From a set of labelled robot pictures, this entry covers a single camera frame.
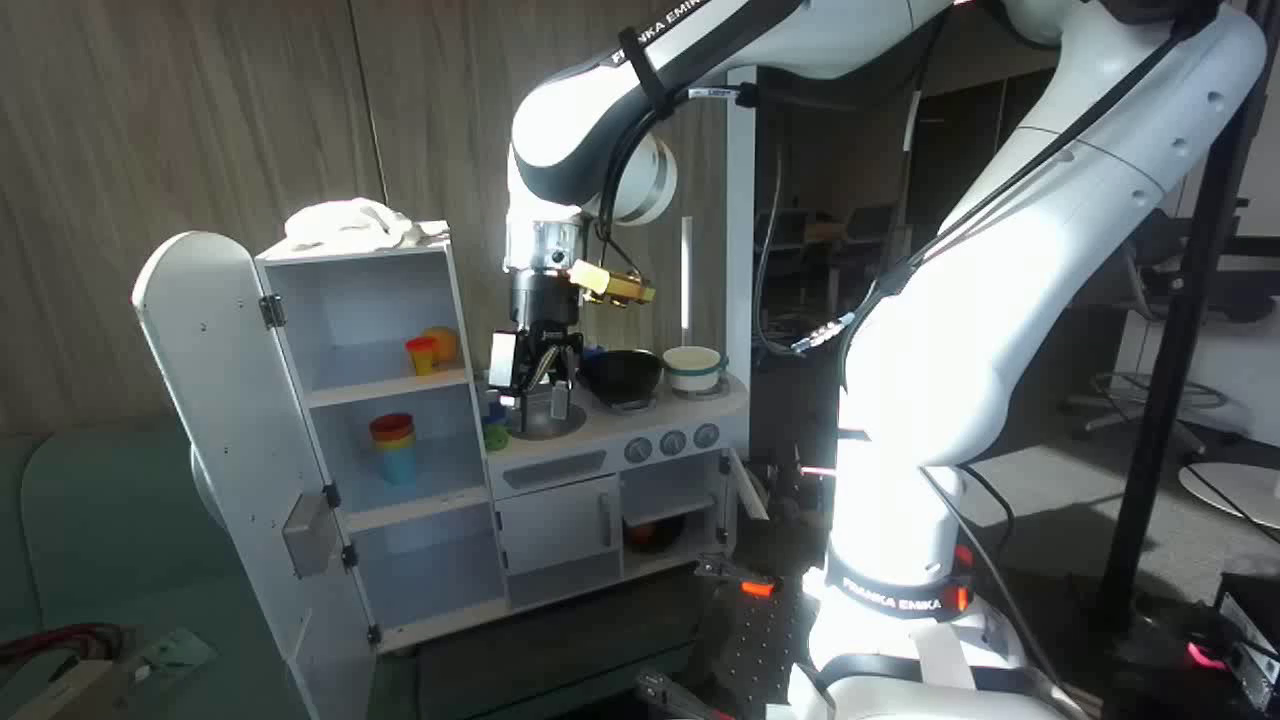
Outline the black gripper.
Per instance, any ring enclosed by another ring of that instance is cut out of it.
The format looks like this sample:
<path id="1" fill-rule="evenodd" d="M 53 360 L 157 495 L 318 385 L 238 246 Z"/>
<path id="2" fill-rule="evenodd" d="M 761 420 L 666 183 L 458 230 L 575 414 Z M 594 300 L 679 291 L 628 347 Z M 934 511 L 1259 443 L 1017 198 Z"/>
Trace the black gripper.
<path id="1" fill-rule="evenodd" d="M 578 287 L 567 276 L 517 274 L 510 276 L 510 326 L 524 347 L 517 376 L 517 433 L 539 428 L 539 360 L 551 358 L 551 408 L 570 416 L 578 352 L 567 343 L 578 322 Z"/>

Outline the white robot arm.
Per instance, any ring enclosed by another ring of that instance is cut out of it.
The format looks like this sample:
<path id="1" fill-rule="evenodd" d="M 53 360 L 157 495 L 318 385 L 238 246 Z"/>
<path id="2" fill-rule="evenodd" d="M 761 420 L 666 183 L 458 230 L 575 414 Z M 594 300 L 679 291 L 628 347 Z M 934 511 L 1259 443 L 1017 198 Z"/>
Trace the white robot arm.
<path id="1" fill-rule="evenodd" d="M 503 268 L 567 286 L 588 222 L 672 201 L 651 124 L 734 70 L 835 80 L 954 0 L 679 0 L 510 113 Z M 1060 720 L 1070 700 L 965 592 L 958 468 L 1004 428 L 1048 329 L 1235 120 L 1268 70 L 1228 0 L 1004 0 L 1055 73 L 939 233 L 874 282 L 842 343 L 809 651 L 766 720 Z"/>

